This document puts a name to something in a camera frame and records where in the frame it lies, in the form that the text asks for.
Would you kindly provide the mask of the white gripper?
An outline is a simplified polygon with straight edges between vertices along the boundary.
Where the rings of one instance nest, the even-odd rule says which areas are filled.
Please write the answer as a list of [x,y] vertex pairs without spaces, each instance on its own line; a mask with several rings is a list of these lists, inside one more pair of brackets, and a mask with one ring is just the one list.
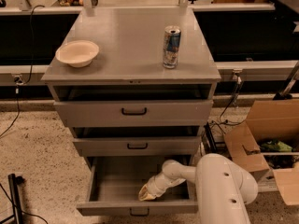
[[174,179],[159,173],[151,177],[146,185],[144,185],[138,193],[139,201],[152,201],[161,197],[172,187]]

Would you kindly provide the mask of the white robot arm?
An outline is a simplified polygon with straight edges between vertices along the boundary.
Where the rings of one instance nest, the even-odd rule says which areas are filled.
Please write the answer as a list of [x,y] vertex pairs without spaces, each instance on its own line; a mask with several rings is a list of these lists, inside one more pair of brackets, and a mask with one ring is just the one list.
[[195,166],[165,161],[162,171],[141,188],[138,199],[154,200],[184,181],[195,185],[201,224],[250,224],[246,204],[256,199],[257,182],[220,154],[206,154]]

